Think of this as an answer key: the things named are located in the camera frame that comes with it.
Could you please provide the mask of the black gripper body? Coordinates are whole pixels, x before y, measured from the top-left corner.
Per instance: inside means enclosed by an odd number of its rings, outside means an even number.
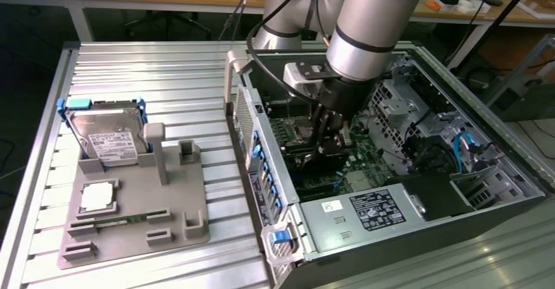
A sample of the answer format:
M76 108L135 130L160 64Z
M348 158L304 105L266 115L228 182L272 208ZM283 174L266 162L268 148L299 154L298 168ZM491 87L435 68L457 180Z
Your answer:
M346 120L352 120L363 108L378 79L354 81L347 78L324 79L319 92L319 103L339 113Z

